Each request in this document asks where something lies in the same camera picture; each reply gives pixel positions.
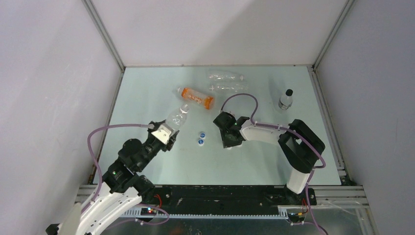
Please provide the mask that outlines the small clear bottle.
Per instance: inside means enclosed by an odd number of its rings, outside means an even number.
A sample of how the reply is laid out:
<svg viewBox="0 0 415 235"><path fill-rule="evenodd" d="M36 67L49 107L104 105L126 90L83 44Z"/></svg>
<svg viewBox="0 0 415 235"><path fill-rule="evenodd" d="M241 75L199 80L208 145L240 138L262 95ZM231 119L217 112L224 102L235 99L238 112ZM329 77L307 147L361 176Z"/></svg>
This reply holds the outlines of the small clear bottle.
<svg viewBox="0 0 415 235"><path fill-rule="evenodd" d="M280 97L279 102L278 102L278 106L282 110L289 109L293 103L293 97L287 96L285 93Z"/></svg>

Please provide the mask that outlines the black bottle cap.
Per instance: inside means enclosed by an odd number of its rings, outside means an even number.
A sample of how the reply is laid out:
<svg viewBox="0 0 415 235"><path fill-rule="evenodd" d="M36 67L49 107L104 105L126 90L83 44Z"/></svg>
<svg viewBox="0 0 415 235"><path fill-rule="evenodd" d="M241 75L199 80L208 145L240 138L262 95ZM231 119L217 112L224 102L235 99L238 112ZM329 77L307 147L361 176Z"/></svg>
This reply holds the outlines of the black bottle cap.
<svg viewBox="0 0 415 235"><path fill-rule="evenodd" d="M293 95L293 90L288 89L285 93L287 96L292 96Z"/></svg>

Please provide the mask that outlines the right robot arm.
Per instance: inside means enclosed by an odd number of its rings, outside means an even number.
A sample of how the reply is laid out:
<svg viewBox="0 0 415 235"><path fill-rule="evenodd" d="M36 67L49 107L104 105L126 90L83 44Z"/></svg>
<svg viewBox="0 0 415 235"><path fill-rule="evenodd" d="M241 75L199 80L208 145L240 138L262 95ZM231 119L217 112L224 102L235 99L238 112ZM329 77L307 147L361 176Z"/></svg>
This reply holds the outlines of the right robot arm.
<svg viewBox="0 0 415 235"><path fill-rule="evenodd" d="M326 166L322 153L323 141L300 119L288 126L259 123L249 117L236 119L232 114L221 111L213 120L219 128L225 149L241 146L245 141L260 141L278 145L292 167L285 184L285 200L292 205L304 199L304 189L313 172Z"/></svg>

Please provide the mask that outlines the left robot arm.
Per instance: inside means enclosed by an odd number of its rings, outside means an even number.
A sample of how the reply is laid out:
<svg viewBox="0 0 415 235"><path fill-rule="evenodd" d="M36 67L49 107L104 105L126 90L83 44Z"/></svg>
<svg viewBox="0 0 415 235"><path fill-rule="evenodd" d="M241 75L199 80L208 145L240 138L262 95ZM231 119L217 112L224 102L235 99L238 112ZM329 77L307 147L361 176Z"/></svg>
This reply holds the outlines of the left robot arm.
<svg viewBox="0 0 415 235"><path fill-rule="evenodd" d="M105 173L90 152L99 175L97 187L82 204L72 207L62 223L49 225L46 234L99 235L133 206L154 200L155 185L141 172L160 151L172 149L179 131L173 132L164 121L137 127L146 128L147 139L127 140Z"/></svg>

